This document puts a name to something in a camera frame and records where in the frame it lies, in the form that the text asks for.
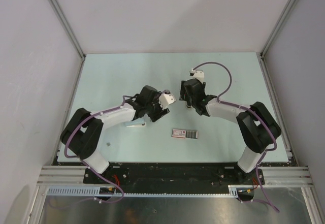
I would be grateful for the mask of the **light blue stapler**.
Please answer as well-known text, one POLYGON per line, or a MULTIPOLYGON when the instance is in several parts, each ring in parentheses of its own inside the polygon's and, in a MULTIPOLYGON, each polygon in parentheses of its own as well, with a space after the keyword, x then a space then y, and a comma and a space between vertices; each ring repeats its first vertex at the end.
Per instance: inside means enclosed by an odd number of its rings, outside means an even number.
POLYGON ((145 119, 139 118, 133 121, 125 122, 126 127, 143 127, 146 125, 145 119))

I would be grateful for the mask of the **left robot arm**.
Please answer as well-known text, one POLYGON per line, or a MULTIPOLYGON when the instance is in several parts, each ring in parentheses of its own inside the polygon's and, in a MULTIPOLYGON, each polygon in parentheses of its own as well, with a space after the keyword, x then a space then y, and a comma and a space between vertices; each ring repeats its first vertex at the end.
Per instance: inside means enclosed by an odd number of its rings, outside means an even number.
POLYGON ((99 148, 102 132, 145 115, 151 122, 156 122, 170 112, 169 105, 174 102, 176 99, 169 90, 158 91, 146 85, 132 97, 124 95, 117 107, 98 112, 79 108, 60 135, 64 155, 66 158, 77 158, 95 171, 94 176, 99 182, 107 183, 111 180, 112 170, 99 148))

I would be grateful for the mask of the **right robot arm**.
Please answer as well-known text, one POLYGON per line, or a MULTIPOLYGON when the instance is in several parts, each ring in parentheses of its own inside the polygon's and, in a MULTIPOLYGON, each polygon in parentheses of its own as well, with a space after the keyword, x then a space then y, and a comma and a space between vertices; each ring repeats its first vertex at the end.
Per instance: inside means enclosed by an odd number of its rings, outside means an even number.
POLYGON ((246 184, 251 180, 266 154, 277 149, 276 139, 282 131, 263 103, 243 106, 222 101, 206 94, 205 82, 195 78, 181 81, 180 100, 200 116, 221 118, 238 125, 246 145, 232 175, 238 183, 246 184))

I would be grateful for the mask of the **red staple box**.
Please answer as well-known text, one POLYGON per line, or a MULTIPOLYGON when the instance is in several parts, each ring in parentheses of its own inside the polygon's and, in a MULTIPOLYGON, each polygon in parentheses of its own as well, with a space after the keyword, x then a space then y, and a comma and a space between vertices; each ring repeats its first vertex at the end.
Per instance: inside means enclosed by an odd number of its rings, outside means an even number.
POLYGON ((196 130, 172 129, 171 137, 180 139, 198 139, 199 134, 196 130))

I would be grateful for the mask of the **black staple remover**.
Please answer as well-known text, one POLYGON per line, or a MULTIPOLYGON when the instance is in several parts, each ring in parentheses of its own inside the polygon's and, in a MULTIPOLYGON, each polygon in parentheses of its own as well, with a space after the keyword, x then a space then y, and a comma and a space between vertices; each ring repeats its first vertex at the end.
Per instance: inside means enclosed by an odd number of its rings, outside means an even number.
POLYGON ((186 101, 186 107, 189 108, 189 109, 191 108, 191 102, 189 100, 186 101))

